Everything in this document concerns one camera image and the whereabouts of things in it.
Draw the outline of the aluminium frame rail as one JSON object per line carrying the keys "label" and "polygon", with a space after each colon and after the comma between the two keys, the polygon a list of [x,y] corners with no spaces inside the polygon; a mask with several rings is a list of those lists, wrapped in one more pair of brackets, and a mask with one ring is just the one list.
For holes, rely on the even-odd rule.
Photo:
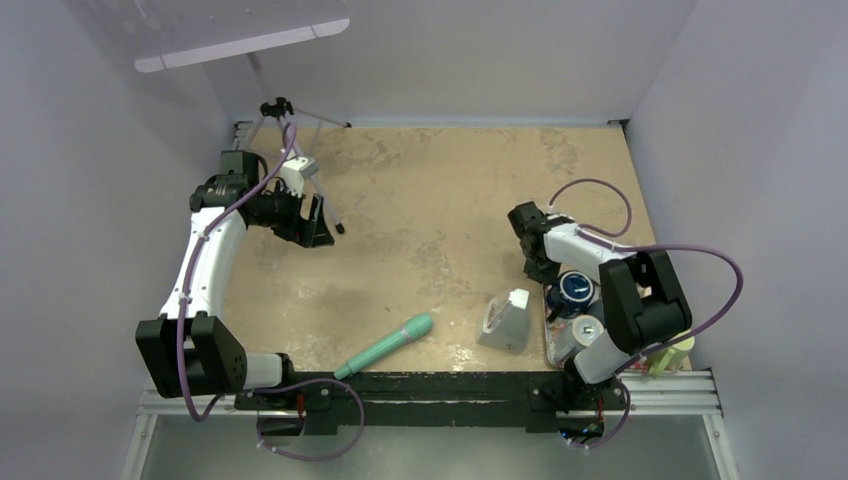
{"label": "aluminium frame rail", "polygon": [[265,418],[305,416],[308,434],[331,434],[358,424],[382,427],[507,427],[526,433],[564,430],[569,437],[595,439],[592,424],[610,432],[614,418],[684,416],[702,420],[709,452],[721,479],[738,469],[726,439],[723,411],[711,371],[683,371],[651,377],[637,371],[609,380],[590,393],[566,399],[564,376],[529,372],[377,372],[349,381],[365,414],[339,387],[324,383],[292,394],[229,396],[215,415]]}

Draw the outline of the grey charging dock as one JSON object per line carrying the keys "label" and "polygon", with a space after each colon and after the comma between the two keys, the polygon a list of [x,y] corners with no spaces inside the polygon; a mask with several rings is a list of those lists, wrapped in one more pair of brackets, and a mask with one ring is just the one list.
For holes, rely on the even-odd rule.
{"label": "grey charging dock", "polygon": [[522,353],[529,338],[529,300],[530,292],[521,288],[493,297],[476,326],[476,343],[514,355]]}

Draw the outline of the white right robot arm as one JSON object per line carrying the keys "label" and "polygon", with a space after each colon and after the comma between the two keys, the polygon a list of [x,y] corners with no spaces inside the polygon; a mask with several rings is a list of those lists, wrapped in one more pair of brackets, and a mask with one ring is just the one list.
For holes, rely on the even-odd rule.
{"label": "white right robot arm", "polygon": [[507,214],[525,258],[524,274],[553,290],[564,266],[600,289],[605,331],[568,362],[561,392],[576,407],[596,399],[601,382],[647,347],[692,326],[692,313],[667,251],[628,247],[588,232],[572,217],[544,213],[533,202]]}

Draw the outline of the white footed mug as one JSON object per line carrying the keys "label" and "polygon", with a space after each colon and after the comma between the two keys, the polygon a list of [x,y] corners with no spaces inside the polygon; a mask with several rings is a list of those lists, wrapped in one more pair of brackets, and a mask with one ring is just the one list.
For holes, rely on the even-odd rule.
{"label": "white footed mug", "polygon": [[580,315],[566,321],[553,337],[554,362],[565,363],[588,348],[604,331],[603,323],[591,315]]}

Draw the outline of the floral tray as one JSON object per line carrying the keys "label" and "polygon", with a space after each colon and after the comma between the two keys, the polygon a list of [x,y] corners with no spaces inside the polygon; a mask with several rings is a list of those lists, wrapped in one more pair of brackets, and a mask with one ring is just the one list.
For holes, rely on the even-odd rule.
{"label": "floral tray", "polygon": [[554,367],[562,367],[568,359],[586,348],[585,335],[582,332],[584,318],[580,312],[556,313],[548,301],[552,290],[552,285],[543,286],[544,348],[548,363]]}

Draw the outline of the dark blue mug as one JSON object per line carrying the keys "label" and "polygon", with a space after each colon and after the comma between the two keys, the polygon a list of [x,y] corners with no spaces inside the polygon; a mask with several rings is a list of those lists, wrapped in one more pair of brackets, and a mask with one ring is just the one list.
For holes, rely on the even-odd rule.
{"label": "dark blue mug", "polygon": [[562,273],[545,293],[547,321],[585,314],[595,296],[596,284],[589,276],[577,270]]}

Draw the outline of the overhead light panel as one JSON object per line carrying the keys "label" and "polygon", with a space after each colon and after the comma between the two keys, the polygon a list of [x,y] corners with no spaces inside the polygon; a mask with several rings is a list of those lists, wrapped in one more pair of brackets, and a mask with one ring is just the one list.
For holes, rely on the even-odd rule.
{"label": "overhead light panel", "polygon": [[155,73],[337,35],[345,1],[66,1],[98,42]]}

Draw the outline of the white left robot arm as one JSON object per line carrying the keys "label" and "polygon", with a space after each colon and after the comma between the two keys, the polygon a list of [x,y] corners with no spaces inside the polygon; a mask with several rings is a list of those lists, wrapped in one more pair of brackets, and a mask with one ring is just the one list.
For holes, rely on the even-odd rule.
{"label": "white left robot arm", "polygon": [[236,394],[259,389],[272,408],[297,399],[298,382],[283,354],[249,353],[224,325],[224,297],[235,254],[249,227],[269,229],[303,248],[331,246],[324,198],[311,196],[301,210],[304,184],[318,171],[308,157],[290,155],[270,179],[265,159],[253,152],[221,154],[220,173],[189,198],[190,240],[177,280],[153,320],[137,325],[135,341],[151,379],[164,398]]}

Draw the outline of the green cup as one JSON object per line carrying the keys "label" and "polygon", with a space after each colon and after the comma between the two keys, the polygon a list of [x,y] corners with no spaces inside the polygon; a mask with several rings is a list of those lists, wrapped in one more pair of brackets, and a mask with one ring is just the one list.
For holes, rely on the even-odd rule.
{"label": "green cup", "polygon": [[659,377],[666,372],[679,371],[695,346],[695,338],[680,340],[673,345],[652,353],[645,362],[646,372]]}

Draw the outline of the teal handheld massager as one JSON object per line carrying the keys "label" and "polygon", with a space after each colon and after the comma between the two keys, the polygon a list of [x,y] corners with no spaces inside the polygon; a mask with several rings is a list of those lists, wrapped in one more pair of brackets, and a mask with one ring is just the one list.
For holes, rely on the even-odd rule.
{"label": "teal handheld massager", "polygon": [[423,338],[432,328],[433,319],[429,313],[408,318],[399,328],[344,362],[333,372],[333,378],[342,380],[363,371],[402,347]]}

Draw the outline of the black mounting base rail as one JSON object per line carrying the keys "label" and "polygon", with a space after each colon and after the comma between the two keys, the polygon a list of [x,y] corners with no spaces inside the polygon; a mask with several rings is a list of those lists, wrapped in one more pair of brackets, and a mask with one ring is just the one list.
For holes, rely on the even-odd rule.
{"label": "black mounting base rail", "polygon": [[369,372],[339,386],[320,372],[291,379],[294,391],[241,394],[235,409],[261,418],[289,416],[306,435],[364,425],[564,430],[597,437],[600,419],[626,405],[621,382],[577,387],[576,376],[560,371]]}

